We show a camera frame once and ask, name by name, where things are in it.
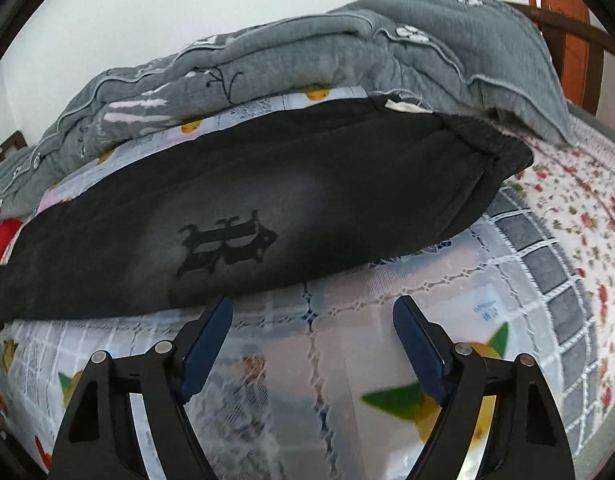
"metal screw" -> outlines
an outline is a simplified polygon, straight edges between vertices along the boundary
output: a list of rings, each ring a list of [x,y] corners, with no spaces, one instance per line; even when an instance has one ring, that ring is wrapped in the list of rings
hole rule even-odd
[[[519,357],[519,361],[521,361],[521,364],[525,366],[534,366],[536,364],[536,361],[534,361],[534,357],[532,357],[530,354],[521,354],[521,357]]]
[[[107,359],[107,354],[103,350],[98,350],[92,354],[91,360],[94,364],[102,363]]]
[[[467,343],[456,343],[456,345],[454,345],[454,349],[456,350],[457,354],[472,354],[472,346],[468,345]]]
[[[154,345],[157,354],[167,354],[172,349],[171,341],[159,341]]]

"black pillowcase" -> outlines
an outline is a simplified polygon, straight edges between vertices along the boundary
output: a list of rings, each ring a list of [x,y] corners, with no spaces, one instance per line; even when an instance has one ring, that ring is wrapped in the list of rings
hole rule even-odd
[[[386,100],[255,118],[47,209],[0,267],[0,320],[147,314],[409,254],[469,227],[532,162],[483,121]]]

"wooden bed frame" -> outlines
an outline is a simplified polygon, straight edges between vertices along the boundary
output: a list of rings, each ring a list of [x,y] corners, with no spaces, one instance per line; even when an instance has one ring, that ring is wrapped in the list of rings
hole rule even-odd
[[[553,10],[511,2],[508,2],[508,5],[521,11],[542,32],[559,78],[562,78],[564,72],[567,37],[574,36],[588,44],[589,62],[585,69],[586,89],[581,107],[590,114],[596,115],[601,93],[604,55],[605,52],[609,52],[615,56],[615,42],[612,37],[600,28]]]
[[[6,140],[4,140],[0,145],[0,162],[6,160],[6,153],[14,148],[15,150],[20,150],[27,146],[27,142],[25,142],[24,134],[19,131],[14,132],[10,135]]]

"folded gray quilt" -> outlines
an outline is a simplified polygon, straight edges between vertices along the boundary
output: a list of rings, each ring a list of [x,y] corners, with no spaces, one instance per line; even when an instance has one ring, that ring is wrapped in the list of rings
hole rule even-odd
[[[0,221],[29,215],[48,187],[124,140],[258,97],[334,86],[398,89],[454,114],[505,110],[545,140],[569,136],[549,52],[521,13],[495,0],[359,0],[99,74],[37,146],[0,165]]]

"bed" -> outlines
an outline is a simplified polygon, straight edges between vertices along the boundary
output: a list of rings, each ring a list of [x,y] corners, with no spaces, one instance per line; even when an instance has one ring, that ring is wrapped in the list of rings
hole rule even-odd
[[[131,140],[49,189],[39,212],[210,131],[275,110],[365,95],[350,87],[264,98]],[[592,478],[603,454],[591,458],[588,450],[595,442],[607,450],[615,441],[615,430],[604,430],[615,414],[615,143],[580,117],[570,115],[575,145],[565,147],[495,121],[523,139],[535,161],[508,179],[461,234],[414,254],[239,298],[208,384],[187,406],[218,476],[405,478],[437,415],[416,393],[391,326],[394,299],[410,294],[453,339],[492,356],[524,351],[536,357],[561,412],[577,476]],[[100,348],[113,356],[144,352],[200,311],[6,326],[0,402],[9,431],[49,468],[65,406],[89,356]],[[162,478],[140,397],[133,411],[150,478]],[[474,478],[486,434],[484,427],[462,478]]]

